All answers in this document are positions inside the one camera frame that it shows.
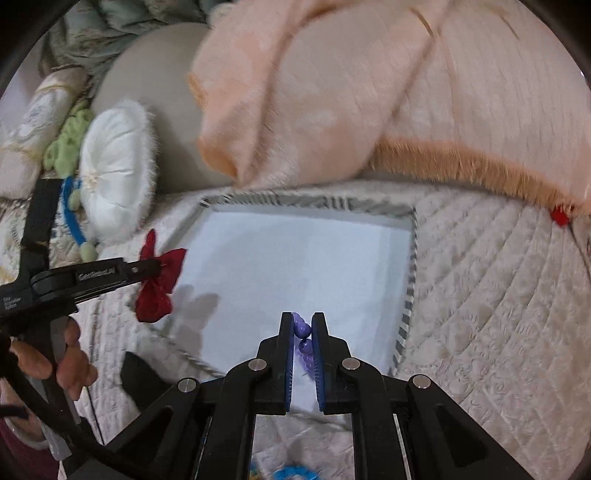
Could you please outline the person's left hand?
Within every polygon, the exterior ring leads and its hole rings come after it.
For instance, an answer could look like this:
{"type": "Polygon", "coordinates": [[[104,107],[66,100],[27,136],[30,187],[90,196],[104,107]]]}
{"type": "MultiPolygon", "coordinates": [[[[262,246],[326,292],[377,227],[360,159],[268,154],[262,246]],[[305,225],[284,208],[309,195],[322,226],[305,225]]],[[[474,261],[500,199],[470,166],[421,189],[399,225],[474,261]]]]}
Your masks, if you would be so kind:
{"type": "MultiPolygon", "coordinates": [[[[10,351],[18,359],[21,371],[37,380],[46,380],[55,373],[58,385],[67,392],[72,401],[79,400],[82,390],[97,380],[97,369],[90,363],[88,355],[80,346],[80,328],[77,322],[68,317],[63,330],[63,354],[50,361],[28,343],[13,339],[10,351]]],[[[1,405],[23,407],[25,404],[18,397],[5,379],[1,379],[1,405]]],[[[45,440],[40,421],[32,413],[27,419],[9,418],[13,430],[25,440],[43,442],[45,440]]]]}

